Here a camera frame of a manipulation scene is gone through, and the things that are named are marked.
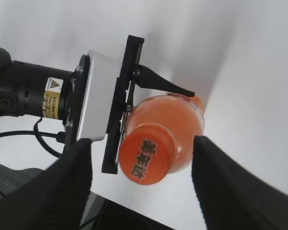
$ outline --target warning label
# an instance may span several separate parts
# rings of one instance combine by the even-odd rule
[[[43,116],[52,119],[59,118],[59,102],[63,80],[48,78],[43,101]]]
[[[57,84],[54,80],[52,80],[50,88],[52,89],[52,88],[58,87],[58,86],[59,86],[59,84]]]

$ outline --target orange bottle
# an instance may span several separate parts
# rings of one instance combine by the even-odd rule
[[[198,97],[168,94],[135,107],[120,146],[120,167],[139,184],[154,184],[192,160],[193,139],[204,130],[204,108]]]

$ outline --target bottle cap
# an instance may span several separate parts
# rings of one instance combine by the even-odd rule
[[[120,167],[138,184],[154,184],[170,170],[177,146],[170,131],[158,124],[142,124],[120,146]]]

